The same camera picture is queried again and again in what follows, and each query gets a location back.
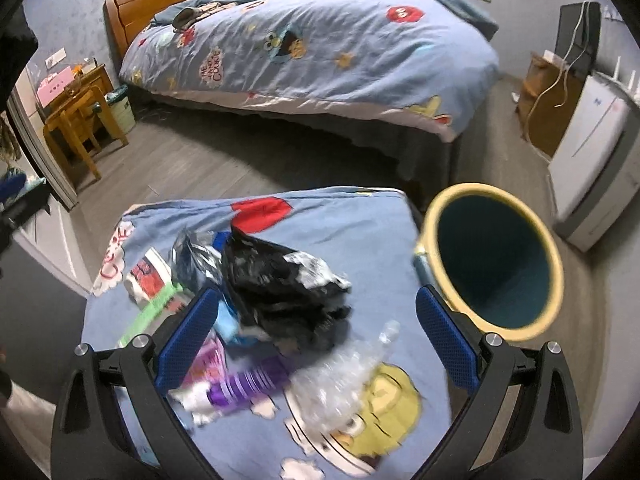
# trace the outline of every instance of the bed sheet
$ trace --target bed sheet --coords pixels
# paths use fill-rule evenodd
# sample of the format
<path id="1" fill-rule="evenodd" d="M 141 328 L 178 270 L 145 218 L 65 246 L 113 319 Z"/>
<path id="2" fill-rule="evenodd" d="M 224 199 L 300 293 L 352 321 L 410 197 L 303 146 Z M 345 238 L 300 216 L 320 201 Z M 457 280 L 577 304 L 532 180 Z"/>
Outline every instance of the bed sheet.
<path id="1" fill-rule="evenodd" d="M 391 354 L 367 386 L 370 402 L 341 432 L 309 434 L 285 391 L 196 428 L 192 438 L 199 449 L 225 480 L 410 478 L 449 428 L 450 411 L 444 368 L 415 317 L 419 283 L 411 255 L 417 230 L 399 191 L 334 187 L 252 200 L 171 201 L 133 208 L 116 229 L 94 283 L 82 340 L 94 349 L 114 348 L 138 313 L 122 275 L 149 247 L 166 258 L 184 227 L 220 231 L 231 223 L 309 252 L 344 273 L 353 283 L 348 295 L 351 337 L 376 338 L 391 319 L 401 328 Z M 248 352 L 228 348 L 226 365 L 233 372 L 269 352 L 276 350 L 268 344 Z M 120 402 L 136 447 L 153 463 L 126 396 Z"/>
<path id="2" fill-rule="evenodd" d="M 185 6 L 227 8 L 183 31 Z M 120 78 L 227 108 L 333 114 L 451 142 L 498 75 L 495 22 L 463 0 L 190 0 L 156 15 Z"/>

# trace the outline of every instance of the pink box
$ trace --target pink box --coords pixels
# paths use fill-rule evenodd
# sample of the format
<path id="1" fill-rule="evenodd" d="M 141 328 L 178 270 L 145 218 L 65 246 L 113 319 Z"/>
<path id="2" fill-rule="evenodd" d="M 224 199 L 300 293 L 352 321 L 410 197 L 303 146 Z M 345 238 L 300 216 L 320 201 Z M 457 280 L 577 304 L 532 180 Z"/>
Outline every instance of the pink box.
<path id="1" fill-rule="evenodd" d="M 74 80 L 74 73 L 71 67 L 66 67 L 55 78 L 46 85 L 38 88 L 38 99 L 42 106 L 47 106 L 50 102 L 65 91 L 65 86 Z"/>

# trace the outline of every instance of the bed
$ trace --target bed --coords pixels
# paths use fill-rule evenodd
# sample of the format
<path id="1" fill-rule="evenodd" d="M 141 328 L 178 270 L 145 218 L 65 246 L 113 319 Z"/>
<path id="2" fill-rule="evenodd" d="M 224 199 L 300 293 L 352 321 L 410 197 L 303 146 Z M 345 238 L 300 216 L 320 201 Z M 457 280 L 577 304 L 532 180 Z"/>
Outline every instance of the bed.
<path id="1" fill-rule="evenodd" d="M 107 0 L 106 10 L 120 78 L 155 99 L 349 137 L 432 192 L 449 183 L 450 144 L 498 73 L 497 25 L 466 0 Z"/>
<path id="2" fill-rule="evenodd" d="M 268 210 L 272 214 L 265 216 Z M 417 229 L 406 196 L 391 189 L 332 187 L 252 200 L 178 200 L 135 206 L 114 233 L 89 297 L 82 341 L 114 345 L 139 309 L 122 277 L 150 247 L 168 259 L 185 227 L 253 236 L 323 258 L 352 283 L 350 337 L 372 339 L 391 320 L 399 337 L 368 386 L 374 398 L 342 432 L 313 435 L 285 389 L 201 428 L 191 437 L 225 480 L 410 478 L 450 426 L 444 368 L 415 317 L 420 284 L 412 266 Z M 225 346 L 231 372 L 276 352 L 267 343 Z M 288 359 L 308 358 L 308 352 Z M 130 401 L 120 392 L 124 420 L 140 457 L 156 464 Z"/>

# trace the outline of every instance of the green strip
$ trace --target green strip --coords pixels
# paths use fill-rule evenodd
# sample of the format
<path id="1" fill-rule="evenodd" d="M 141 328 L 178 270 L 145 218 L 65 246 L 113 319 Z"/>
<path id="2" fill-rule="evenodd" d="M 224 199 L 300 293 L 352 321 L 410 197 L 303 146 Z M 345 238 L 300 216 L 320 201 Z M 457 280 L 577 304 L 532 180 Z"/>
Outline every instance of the green strip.
<path id="1" fill-rule="evenodd" d="M 136 316 L 132 325 L 118 341 L 118 345 L 125 347 L 135 336 L 144 333 L 151 322 L 160 315 L 168 301 L 178 292 L 182 292 L 182 286 L 174 285 L 171 282 L 161 288 L 160 292 L 158 292 L 142 312 Z"/>

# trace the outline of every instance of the red and white snack bag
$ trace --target red and white snack bag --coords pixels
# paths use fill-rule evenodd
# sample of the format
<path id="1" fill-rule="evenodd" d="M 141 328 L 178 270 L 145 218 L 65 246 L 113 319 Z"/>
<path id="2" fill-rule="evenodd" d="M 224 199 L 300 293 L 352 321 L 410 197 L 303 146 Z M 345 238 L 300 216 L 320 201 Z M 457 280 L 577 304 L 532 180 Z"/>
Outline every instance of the red and white snack bag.
<path id="1" fill-rule="evenodd" d="M 124 288 L 140 310 L 171 282 L 171 268 L 151 247 L 124 278 Z"/>

